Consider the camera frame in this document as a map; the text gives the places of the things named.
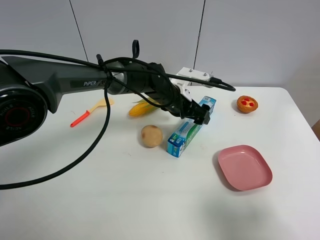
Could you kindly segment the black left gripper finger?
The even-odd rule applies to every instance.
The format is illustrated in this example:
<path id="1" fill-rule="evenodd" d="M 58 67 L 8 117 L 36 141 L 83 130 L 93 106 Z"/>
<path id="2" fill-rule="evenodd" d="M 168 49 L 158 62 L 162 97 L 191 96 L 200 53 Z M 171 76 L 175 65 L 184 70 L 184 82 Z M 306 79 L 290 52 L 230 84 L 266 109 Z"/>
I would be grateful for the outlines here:
<path id="1" fill-rule="evenodd" d="M 210 121 L 211 107 L 209 105 L 203 103 L 201 108 L 203 110 L 203 122 L 202 123 L 207 125 Z"/>

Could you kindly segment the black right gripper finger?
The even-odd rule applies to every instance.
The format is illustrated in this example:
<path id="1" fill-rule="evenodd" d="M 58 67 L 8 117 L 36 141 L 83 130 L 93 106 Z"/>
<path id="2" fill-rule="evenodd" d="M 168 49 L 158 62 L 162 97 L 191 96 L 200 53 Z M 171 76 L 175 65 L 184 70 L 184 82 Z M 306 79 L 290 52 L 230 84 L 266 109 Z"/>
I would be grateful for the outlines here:
<path id="1" fill-rule="evenodd" d="M 203 116 L 198 116 L 194 119 L 193 123 L 197 125 L 203 125 L 204 121 L 205 121 L 205 118 Z"/>

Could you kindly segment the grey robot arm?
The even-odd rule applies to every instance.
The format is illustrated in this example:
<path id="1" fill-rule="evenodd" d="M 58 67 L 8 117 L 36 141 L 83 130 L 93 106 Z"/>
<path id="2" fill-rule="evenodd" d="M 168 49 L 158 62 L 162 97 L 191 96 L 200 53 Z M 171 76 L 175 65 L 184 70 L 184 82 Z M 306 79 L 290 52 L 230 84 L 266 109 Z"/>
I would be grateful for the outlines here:
<path id="1" fill-rule="evenodd" d="M 0 143 L 34 133 L 64 95 L 100 89 L 110 95 L 144 93 L 175 117 L 208 124 L 208 104 L 192 100 L 164 73 L 161 64 L 130 60 L 100 68 L 7 56 L 0 65 Z"/>

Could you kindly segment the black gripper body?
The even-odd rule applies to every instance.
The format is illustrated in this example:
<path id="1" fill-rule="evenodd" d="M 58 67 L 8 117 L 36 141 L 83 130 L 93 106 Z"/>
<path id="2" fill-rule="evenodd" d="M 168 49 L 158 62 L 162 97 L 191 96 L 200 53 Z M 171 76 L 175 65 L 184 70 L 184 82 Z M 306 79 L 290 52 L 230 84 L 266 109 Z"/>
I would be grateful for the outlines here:
<path id="1" fill-rule="evenodd" d="M 159 87 L 159 100 L 161 109 L 175 117 L 202 119 L 202 107 L 192 99 L 190 91 L 180 84 L 163 83 Z"/>

